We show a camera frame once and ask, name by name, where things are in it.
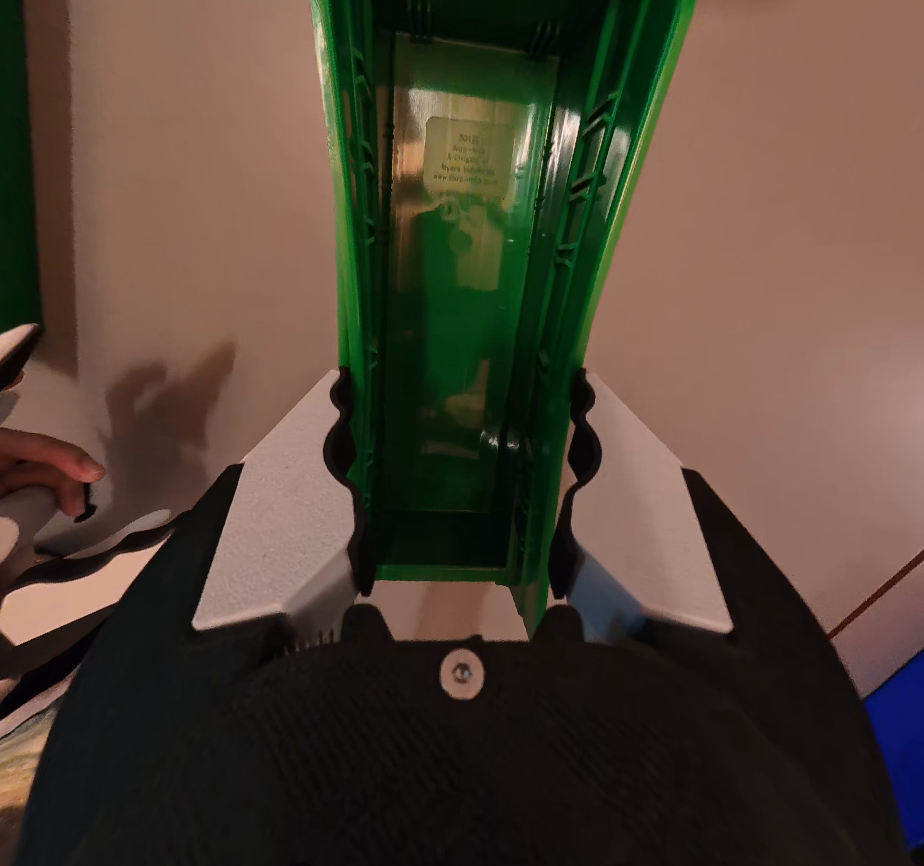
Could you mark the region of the green plastic bin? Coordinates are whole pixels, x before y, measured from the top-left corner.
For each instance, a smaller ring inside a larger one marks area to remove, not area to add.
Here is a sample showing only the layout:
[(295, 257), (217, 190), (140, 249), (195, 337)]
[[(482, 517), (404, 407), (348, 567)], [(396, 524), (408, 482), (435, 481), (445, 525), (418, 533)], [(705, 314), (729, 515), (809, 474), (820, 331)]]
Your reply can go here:
[(310, 0), (378, 581), (545, 614), (572, 398), (696, 0)]
[(1, 0), (1, 330), (42, 323), (23, 0)]

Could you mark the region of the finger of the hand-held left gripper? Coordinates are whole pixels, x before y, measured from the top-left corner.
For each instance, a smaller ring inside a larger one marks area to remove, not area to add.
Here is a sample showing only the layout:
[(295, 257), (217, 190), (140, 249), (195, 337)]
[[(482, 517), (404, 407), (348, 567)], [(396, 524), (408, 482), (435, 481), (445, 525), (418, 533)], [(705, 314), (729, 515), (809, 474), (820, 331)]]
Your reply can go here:
[(1, 392), (20, 381), (26, 364), (41, 339), (41, 326), (27, 323), (1, 334)]
[(2, 635), (26, 643), (117, 604), (178, 520), (158, 510), (69, 556), (35, 556), (3, 592)]

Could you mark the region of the blue plastic bin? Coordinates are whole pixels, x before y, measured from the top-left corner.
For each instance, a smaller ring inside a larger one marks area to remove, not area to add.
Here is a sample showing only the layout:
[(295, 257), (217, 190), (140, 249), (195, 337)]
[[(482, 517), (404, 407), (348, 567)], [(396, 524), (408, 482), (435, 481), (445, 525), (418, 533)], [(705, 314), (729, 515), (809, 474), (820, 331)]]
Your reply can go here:
[(865, 699), (913, 845), (923, 816), (923, 652)]

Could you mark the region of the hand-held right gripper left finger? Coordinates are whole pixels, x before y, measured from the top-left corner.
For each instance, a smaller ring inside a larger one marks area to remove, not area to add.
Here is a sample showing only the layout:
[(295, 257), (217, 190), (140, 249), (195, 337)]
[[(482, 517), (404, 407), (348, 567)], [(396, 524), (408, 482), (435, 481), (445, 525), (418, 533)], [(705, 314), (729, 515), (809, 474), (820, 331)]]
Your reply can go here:
[(347, 553), (352, 494), (323, 455), (338, 378), (329, 371), (243, 458), (196, 631), (276, 618), (294, 633), (339, 632), (358, 590)]

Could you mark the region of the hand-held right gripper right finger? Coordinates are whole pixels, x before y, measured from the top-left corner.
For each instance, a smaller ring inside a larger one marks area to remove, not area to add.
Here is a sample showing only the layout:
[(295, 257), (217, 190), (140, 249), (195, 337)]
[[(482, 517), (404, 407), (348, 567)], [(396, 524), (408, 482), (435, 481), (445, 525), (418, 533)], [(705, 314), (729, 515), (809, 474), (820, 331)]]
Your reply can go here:
[(679, 459), (595, 374), (578, 372), (566, 488), (549, 550), (557, 601), (586, 641), (652, 621), (721, 636), (733, 623)]

